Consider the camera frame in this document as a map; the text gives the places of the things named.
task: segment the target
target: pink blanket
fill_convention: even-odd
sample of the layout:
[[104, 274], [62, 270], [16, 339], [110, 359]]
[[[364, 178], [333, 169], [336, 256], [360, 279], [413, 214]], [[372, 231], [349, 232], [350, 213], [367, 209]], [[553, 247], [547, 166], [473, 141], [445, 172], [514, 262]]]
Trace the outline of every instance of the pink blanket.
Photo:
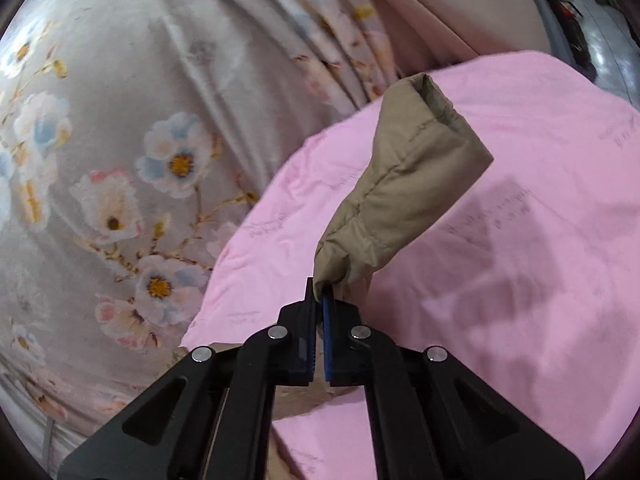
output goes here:
[[[640, 404], [640, 114], [533, 52], [433, 77], [495, 163], [376, 273], [363, 317], [409, 348], [445, 346], [590, 474]], [[290, 158], [221, 254], [185, 346], [244, 341], [303, 297], [379, 110]], [[276, 428], [308, 480], [376, 477], [362, 392]]]

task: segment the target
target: tile floor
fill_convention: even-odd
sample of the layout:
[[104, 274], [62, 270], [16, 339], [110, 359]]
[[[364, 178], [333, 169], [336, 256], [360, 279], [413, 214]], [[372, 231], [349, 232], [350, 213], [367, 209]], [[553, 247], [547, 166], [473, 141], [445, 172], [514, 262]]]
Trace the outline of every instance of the tile floor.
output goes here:
[[625, 17], [595, 0], [574, 0], [596, 67], [596, 85], [629, 101], [640, 110], [640, 47], [631, 39]]

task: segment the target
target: floral fabric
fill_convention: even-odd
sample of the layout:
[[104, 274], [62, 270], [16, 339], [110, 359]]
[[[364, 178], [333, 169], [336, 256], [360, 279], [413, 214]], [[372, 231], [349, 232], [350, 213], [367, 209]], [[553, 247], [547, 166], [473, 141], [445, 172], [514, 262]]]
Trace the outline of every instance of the floral fabric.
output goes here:
[[286, 158], [395, 79], [369, 0], [25, 2], [0, 41], [0, 403], [38, 458], [56, 421], [53, 473], [174, 359]]

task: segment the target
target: triangular cutout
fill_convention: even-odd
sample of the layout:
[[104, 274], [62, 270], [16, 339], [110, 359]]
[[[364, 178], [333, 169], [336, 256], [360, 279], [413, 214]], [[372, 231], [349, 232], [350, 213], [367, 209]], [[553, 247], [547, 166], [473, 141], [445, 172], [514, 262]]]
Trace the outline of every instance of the triangular cutout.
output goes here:
[[157, 445], [186, 384], [184, 378], [171, 381], [124, 422], [122, 431], [150, 446]]
[[493, 444], [518, 431], [518, 423], [508, 415], [496, 410], [491, 403], [471, 386], [456, 379], [454, 382], [460, 401], [486, 444]]

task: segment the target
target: metal rivet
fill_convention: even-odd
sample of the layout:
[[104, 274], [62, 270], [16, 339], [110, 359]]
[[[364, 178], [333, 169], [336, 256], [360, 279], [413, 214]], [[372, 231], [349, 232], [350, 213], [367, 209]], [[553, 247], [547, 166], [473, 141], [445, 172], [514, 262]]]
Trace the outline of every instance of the metal rivet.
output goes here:
[[197, 363], [203, 363], [211, 359], [213, 352], [208, 346], [198, 346], [193, 352], [191, 352], [191, 359]]
[[371, 335], [371, 329], [368, 326], [358, 325], [351, 329], [351, 336], [355, 339], [366, 339]]
[[267, 330], [267, 334], [271, 339], [282, 339], [289, 333], [287, 328], [282, 325], [273, 325], [269, 330]]
[[427, 357], [429, 361], [436, 361], [437, 363], [443, 362], [449, 354], [442, 346], [432, 346], [427, 350]]

